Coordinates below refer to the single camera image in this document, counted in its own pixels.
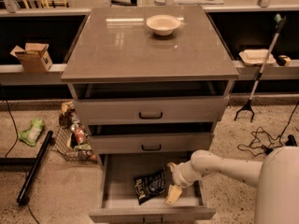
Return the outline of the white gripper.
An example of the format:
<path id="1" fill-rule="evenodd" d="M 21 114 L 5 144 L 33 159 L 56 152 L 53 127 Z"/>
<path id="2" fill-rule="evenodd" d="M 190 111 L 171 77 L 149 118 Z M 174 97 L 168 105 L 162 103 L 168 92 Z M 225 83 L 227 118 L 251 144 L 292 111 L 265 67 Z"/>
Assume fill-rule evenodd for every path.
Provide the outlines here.
<path id="1" fill-rule="evenodd" d="M 200 173 L 193 169 L 193 166 L 189 161 L 180 164 L 169 162 L 167 167 L 172 172 L 172 178 L 176 185 L 169 186 L 165 203 L 172 204 L 178 200 L 182 193 L 182 189 L 186 189 L 200 179 Z"/>

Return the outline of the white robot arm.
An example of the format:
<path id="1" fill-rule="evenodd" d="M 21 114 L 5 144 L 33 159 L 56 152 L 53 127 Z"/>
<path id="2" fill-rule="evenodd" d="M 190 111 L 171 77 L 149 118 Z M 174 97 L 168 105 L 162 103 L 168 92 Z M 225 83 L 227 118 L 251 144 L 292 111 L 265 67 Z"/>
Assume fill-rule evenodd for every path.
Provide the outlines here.
<path id="1" fill-rule="evenodd" d="M 168 204 L 194 182 L 222 174 L 257 189 L 254 224 L 299 224 L 298 147 L 279 147 L 264 161 L 227 159 L 197 150 L 189 161 L 167 166 L 173 179 L 165 199 Z"/>

